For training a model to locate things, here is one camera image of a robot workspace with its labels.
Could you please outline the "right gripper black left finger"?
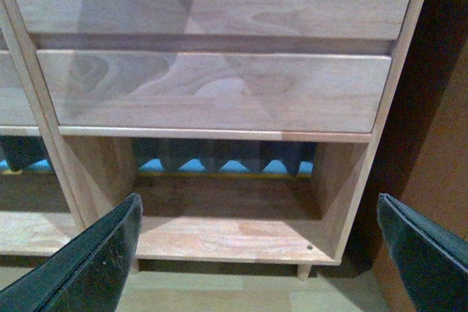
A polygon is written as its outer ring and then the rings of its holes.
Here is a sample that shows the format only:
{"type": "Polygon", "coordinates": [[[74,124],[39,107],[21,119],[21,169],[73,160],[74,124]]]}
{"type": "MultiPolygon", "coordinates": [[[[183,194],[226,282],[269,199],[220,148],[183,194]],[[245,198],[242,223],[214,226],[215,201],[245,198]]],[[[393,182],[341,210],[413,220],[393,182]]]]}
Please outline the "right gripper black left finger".
{"type": "Polygon", "coordinates": [[[1,290],[2,311],[115,311],[143,214],[131,194],[49,259],[1,290]]]}

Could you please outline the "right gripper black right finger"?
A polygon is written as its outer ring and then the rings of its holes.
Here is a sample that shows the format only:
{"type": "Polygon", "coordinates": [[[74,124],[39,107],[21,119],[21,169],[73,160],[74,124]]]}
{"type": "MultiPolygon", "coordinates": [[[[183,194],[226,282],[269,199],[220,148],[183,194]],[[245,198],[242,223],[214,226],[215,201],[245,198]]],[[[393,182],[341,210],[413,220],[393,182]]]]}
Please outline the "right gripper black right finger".
{"type": "Polygon", "coordinates": [[[467,310],[467,241],[389,194],[379,194],[383,239],[417,311],[467,310]]]}

